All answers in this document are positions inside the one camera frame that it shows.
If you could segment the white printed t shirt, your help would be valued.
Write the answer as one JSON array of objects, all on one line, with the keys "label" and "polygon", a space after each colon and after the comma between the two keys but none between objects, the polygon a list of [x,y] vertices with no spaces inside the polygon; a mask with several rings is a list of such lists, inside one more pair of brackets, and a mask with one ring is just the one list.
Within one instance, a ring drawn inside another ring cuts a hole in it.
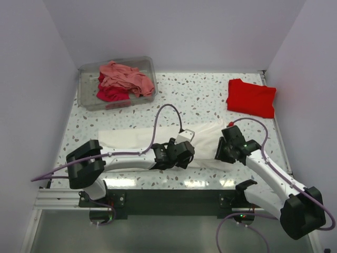
[{"label": "white printed t shirt", "polygon": [[[234,165],[215,160],[221,130],[227,123],[220,119],[215,122],[185,125],[184,129],[195,132],[192,146],[195,148],[194,160],[189,164],[189,169],[217,169],[233,171]],[[146,148],[149,146],[153,134],[152,128],[106,130],[98,132],[100,145],[116,149]]]}]

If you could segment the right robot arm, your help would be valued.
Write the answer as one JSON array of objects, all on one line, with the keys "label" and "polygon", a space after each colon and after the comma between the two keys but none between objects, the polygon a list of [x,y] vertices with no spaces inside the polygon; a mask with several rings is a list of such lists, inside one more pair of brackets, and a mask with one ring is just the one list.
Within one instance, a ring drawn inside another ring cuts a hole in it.
[{"label": "right robot arm", "polygon": [[254,179],[235,187],[232,203],[240,207],[254,204],[280,221],[283,230],[298,240],[326,224],[323,199],[316,187],[307,188],[284,172],[255,140],[245,140],[238,126],[222,131],[215,158],[222,162],[242,163],[269,186]]}]

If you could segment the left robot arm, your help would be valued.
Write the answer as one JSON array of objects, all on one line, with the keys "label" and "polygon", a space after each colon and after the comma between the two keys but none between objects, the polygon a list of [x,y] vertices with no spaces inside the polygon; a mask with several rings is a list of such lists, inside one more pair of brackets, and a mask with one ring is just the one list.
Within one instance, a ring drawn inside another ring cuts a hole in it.
[{"label": "left robot arm", "polygon": [[194,155],[189,141],[175,143],[173,138],[168,143],[152,144],[148,150],[117,150],[90,140],[66,156],[68,181],[71,189],[82,189],[92,203],[103,207],[109,194],[106,183],[100,179],[102,173],[118,169],[186,169]]}]

